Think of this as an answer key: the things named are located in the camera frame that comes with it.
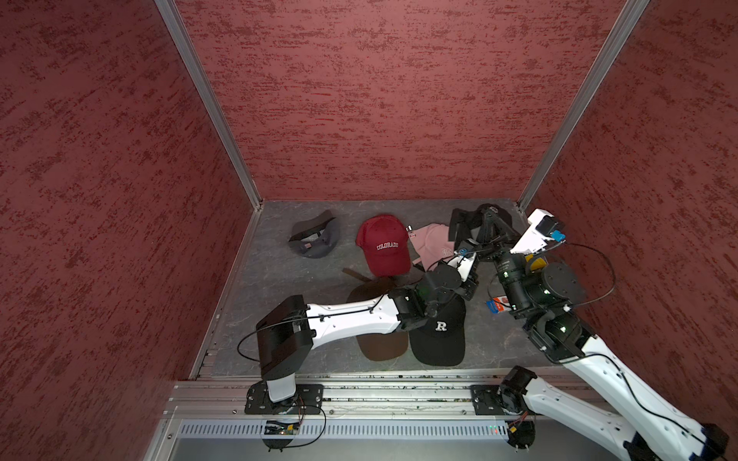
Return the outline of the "black cap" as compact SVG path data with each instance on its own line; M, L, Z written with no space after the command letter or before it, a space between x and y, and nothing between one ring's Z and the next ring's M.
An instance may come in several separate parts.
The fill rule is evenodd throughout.
M482 204L474 211L452 211L449 240L454 242L456 250L467 240L485 245L491 244L497 237L509 241L516 236L519 234L512 226L510 213L496 205Z

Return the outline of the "black baseball cap letter R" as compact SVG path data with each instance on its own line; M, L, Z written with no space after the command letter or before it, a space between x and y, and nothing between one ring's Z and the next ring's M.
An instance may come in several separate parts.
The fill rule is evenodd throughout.
M436 367L461 364L466 351L465 320L465 301L455 297L435 318L409 333L409 345L415 358Z

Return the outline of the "pink baseball cap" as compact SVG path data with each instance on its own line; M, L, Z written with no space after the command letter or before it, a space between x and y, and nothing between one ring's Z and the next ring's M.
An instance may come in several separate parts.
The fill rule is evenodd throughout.
M430 224L416 230L409 230L409 241L417 253L414 265L420 264L428 272L438 263L447 262L455 256L454 242L449 240L449 227L444 224Z

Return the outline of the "dark red baseball cap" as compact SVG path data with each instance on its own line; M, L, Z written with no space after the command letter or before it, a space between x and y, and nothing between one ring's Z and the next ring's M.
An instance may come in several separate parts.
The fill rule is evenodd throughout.
M359 227L356 245L361 248L370 272L377 278L405 275L411 270L409 235L392 214L381 214Z

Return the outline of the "brown baseball cap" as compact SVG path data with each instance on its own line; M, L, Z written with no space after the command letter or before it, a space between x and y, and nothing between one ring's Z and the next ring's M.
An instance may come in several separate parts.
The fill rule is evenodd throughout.
M397 287L392 278L371 279L350 268L344 268L342 272L361 283L349 294L348 303L368 301L386 295ZM365 334L357 337L357 343L367 359L388 361L400 357L409 349L409 335L406 332Z

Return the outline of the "grey baseball cap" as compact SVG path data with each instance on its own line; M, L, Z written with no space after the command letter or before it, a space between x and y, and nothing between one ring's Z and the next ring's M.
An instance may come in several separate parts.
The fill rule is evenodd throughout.
M334 213L327 209L317 217L295 223L288 247L299 257L322 259L334 251L340 236L340 224Z

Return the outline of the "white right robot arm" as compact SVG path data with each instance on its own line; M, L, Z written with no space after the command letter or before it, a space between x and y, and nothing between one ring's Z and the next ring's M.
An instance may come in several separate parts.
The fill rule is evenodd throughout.
M511 313L524 320L532 344L553 364L573 372L611 406L604 411L515 366L498 387L500 407L517 422L509 440L532 431L528 414L549 417L607 449L620 460L722 460L728 434L679 411L634 374L575 311L578 280L562 263L532 270L536 254L497 236L482 246L496 266Z

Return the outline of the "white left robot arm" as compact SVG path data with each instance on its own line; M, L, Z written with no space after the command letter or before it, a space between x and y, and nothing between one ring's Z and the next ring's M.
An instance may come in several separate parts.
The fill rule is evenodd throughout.
M261 379L269 403L293 401L295 375L321 346L367 334L406 332L421 363L452 367L465 356L466 303L478 286L472 257L439 261L417 284L396 287L379 297L343 305L286 298L258 323Z

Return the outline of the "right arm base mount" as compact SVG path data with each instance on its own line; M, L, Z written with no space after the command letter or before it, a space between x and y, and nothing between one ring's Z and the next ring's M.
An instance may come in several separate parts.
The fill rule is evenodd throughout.
M507 384L472 385L470 392L477 416L520 416L527 410L522 395Z

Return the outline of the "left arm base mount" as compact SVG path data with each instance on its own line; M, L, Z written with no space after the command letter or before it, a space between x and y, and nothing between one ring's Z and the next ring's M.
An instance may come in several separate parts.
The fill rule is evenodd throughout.
M321 384L298 384L293 397L275 403L271 401L264 381L253 384L247 393L245 415L319 415L325 387Z

